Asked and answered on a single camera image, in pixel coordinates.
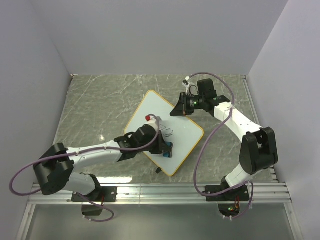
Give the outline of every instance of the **wall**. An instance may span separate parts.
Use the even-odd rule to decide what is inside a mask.
[[[288,0],[31,0],[72,74],[248,74]]]
[[[27,197],[9,192],[18,169],[38,159],[52,144],[70,76],[28,0],[0,1],[0,232],[15,239]],[[34,179],[27,170],[17,190]]]
[[[248,76],[259,119],[275,130],[276,171],[306,240],[320,238],[319,12],[318,0],[290,0]]]

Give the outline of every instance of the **white board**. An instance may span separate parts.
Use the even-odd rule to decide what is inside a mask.
[[[146,93],[131,120],[124,129],[124,133],[135,132],[143,126],[148,114],[161,118],[160,130],[166,142],[172,142],[172,157],[163,157],[162,154],[143,152],[168,176],[173,176],[191,151],[204,136],[204,130],[188,117],[170,116],[174,109],[167,100],[150,90]]]

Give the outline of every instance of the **purple cable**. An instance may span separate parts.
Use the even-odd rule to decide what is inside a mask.
[[[160,123],[159,123],[159,119],[157,118],[157,116],[155,116],[154,114],[149,114],[148,116],[151,116],[151,117],[154,117],[155,118],[155,121],[156,121],[156,125],[157,125],[157,131],[156,131],[156,134],[154,136],[154,138],[146,145],[144,146],[141,146],[141,147],[136,147],[136,148],[122,148],[122,147],[113,147],[113,146],[108,146],[108,147],[104,147],[104,146],[100,146],[100,147],[92,147],[92,148],[88,148],[88,149],[85,149],[85,150],[82,150],[82,151],[79,151],[79,152],[71,152],[71,153],[65,153],[65,154],[60,154],[60,155],[55,155],[55,156],[48,156],[48,157],[44,157],[44,158],[41,158],[37,161],[34,161],[34,162],[31,162],[29,163],[28,165],[24,166],[23,168],[21,168],[13,177],[12,179],[10,180],[10,183],[9,183],[9,190],[11,193],[13,193],[14,195],[17,195],[17,196],[21,196],[21,197],[24,197],[24,196],[29,196],[29,195],[32,195],[32,194],[35,194],[35,193],[38,193],[41,191],[41,188],[39,189],[36,189],[34,191],[31,191],[31,192],[25,192],[25,193],[21,193],[21,192],[17,192],[16,190],[14,190],[14,181],[15,179],[17,178],[17,176],[22,172],[24,171],[25,169],[33,166],[34,164],[40,164],[42,162],[45,162],[45,161],[49,161],[49,160],[54,160],[54,159],[59,159],[59,158],[65,158],[65,157],[70,157],[70,156],[74,156],[74,155],[77,155],[77,154],[84,154],[84,153],[87,153],[87,152],[92,152],[92,151],[96,151],[96,150],[107,150],[107,149],[112,149],[112,150],[120,150],[120,151],[127,151],[127,152],[132,152],[132,151],[139,151],[139,150],[143,150],[147,147],[149,147],[151,144],[154,143],[154,141],[157,139],[158,135],[159,135],[159,129],[160,129]],[[110,221],[115,213],[107,208],[107,207],[104,207],[104,206],[101,206],[101,205],[98,205],[92,201],[90,201],[88,198],[86,198],[85,196],[83,196],[82,194],[78,193],[78,195],[83,198],[84,200],[86,200],[87,202],[91,203],[92,205],[96,206],[96,207],[99,207],[99,208],[102,208],[102,209],[105,209],[109,212],[112,213],[112,216],[108,219],[104,219],[104,220],[94,220],[94,219],[91,219],[91,218],[88,218],[88,217],[85,217],[86,219],[91,219],[91,221],[93,222],[107,222],[107,221]]]
[[[232,189],[239,188],[239,187],[247,184],[248,181],[243,182],[243,183],[239,183],[239,184],[237,184],[237,185],[234,185],[234,186],[229,187],[229,188],[227,188],[227,189],[225,189],[225,190],[222,190],[222,191],[219,191],[219,192],[215,192],[215,193],[204,193],[204,192],[202,192],[202,191],[199,189],[199,187],[197,186],[197,171],[198,171],[198,167],[199,167],[199,164],[200,164],[201,157],[202,157],[202,155],[203,155],[203,153],[204,153],[204,151],[205,151],[205,149],[206,149],[206,147],[207,147],[210,139],[211,139],[211,138],[216,134],[216,132],[217,132],[223,125],[225,125],[226,122],[232,117],[232,112],[233,112],[232,106],[235,104],[235,95],[234,95],[232,89],[229,87],[229,85],[228,85],[221,77],[219,77],[219,76],[217,76],[217,75],[215,75],[215,74],[213,74],[213,73],[210,73],[210,72],[197,72],[197,73],[195,73],[195,74],[191,74],[191,75],[189,76],[189,78],[192,78],[192,77],[194,77],[194,76],[196,76],[196,75],[202,75],[202,74],[210,75],[210,76],[218,79],[218,80],[219,80],[221,83],[223,83],[223,85],[225,85],[225,87],[229,90],[229,92],[230,92],[230,94],[231,94],[231,97],[232,97],[232,99],[231,99],[231,107],[230,107],[230,111],[229,111],[228,117],[227,117],[224,121],[222,121],[222,122],[210,133],[210,135],[208,136],[208,138],[205,140],[205,142],[204,142],[204,144],[203,144],[203,146],[202,146],[202,148],[201,148],[201,151],[200,151],[200,153],[199,153],[199,155],[198,155],[198,157],[197,157],[197,160],[196,160],[196,163],[195,163],[195,167],[194,167],[194,171],[193,171],[193,185],[194,185],[195,190],[196,190],[201,196],[204,196],[204,197],[215,197],[215,196],[224,194],[224,193],[226,193],[226,192],[228,192],[228,191],[230,191],[230,190],[232,190]],[[242,211],[241,214],[239,214],[237,217],[241,216],[242,214],[244,214],[244,213],[249,209],[250,204],[251,204],[251,202],[252,202],[252,200],[253,200],[253,196],[254,196],[254,184],[253,184],[252,182],[250,182],[250,183],[251,183],[251,186],[252,186],[252,190],[251,190],[251,197],[250,197],[248,206],[247,206],[247,207],[245,208],[245,210]]]

